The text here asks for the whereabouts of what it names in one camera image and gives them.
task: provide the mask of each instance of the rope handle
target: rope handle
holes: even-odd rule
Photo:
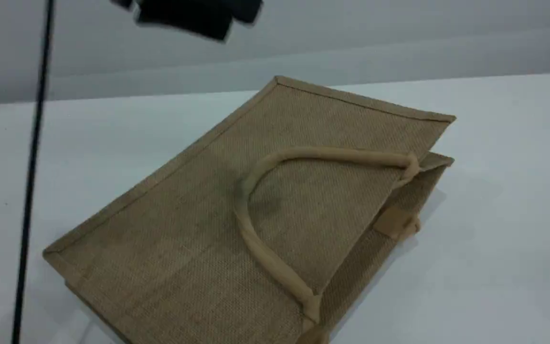
[[[314,294],[307,283],[277,253],[264,244],[256,234],[248,209],[249,197],[256,188],[256,185],[258,185],[258,182],[260,182],[260,179],[280,163],[294,159],[318,159],[323,161],[351,162],[369,166],[404,168],[402,178],[394,187],[401,187],[410,182],[419,173],[420,169],[417,157],[413,153],[404,155],[372,150],[294,147],[277,151],[260,159],[250,170],[246,178],[237,185],[233,208],[242,238],[254,259],[303,305],[303,333],[307,333],[319,324],[321,294]]]

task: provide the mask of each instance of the folded bag side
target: folded bag side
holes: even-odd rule
[[[453,120],[277,77],[44,257],[134,344],[295,343],[302,307],[248,251],[233,211],[238,181],[262,157],[301,146],[411,153],[423,163]],[[327,302],[328,288],[403,174],[307,159],[278,165],[255,188],[255,231],[324,294],[323,326],[340,319],[324,312],[345,308]]]
[[[422,172],[388,198],[375,222],[358,240],[324,291],[321,319],[326,332],[332,331],[354,303],[361,301],[365,288],[399,243],[384,233],[387,229],[380,227],[379,217],[392,207],[418,214],[445,169],[453,162],[449,157],[430,153],[422,161]]]

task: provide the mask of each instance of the black pole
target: black pole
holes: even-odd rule
[[[18,265],[18,281],[16,289],[16,304],[14,307],[14,326],[11,334],[12,344],[20,343],[20,328],[22,323],[22,301],[24,300],[24,284],[27,275],[27,258],[29,254],[29,234],[31,228],[31,209],[33,208],[33,190],[35,189],[35,171],[37,169],[37,154],[40,145],[40,131],[46,87],[48,84],[48,64],[52,26],[54,19],[54,0],[46,0],[44,10],[44,26],[42,36],[42,58],[40,61],[39,83],[37,85],[37,101],[31,131],[31,145],[29,148],[29,166],[27,172],[26,190],[24,194],[24,214],[22,216],[22,237],[20,244],[20,261]]]

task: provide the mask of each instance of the jute bag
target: jute bag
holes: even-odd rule
[[[419,230],[454,119],[276,77],[44,257],[130,344],[325,343]]]

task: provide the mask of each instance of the gray wall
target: gray wall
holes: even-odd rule
[[[550,73],[549,0],[265,0],[227,44],[140,28],[108,0],[57,6],[52,98]],[[35,93],[42,0],[0,0],[0,102]]]

